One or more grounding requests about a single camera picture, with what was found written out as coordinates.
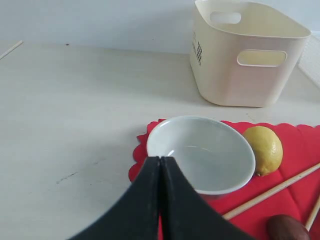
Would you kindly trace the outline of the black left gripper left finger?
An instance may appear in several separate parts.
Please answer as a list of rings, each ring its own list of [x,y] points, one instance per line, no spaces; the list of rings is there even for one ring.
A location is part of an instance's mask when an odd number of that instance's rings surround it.
[[[160,158],[148,157],[123,196],[72,240],[156,240]]]

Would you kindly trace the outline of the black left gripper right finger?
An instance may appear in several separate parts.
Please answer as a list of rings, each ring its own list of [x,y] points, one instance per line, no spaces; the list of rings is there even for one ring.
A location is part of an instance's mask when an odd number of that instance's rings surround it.
[[[160,158],[159,213],[164,240],[252,240],[193,189],[173,157]]]

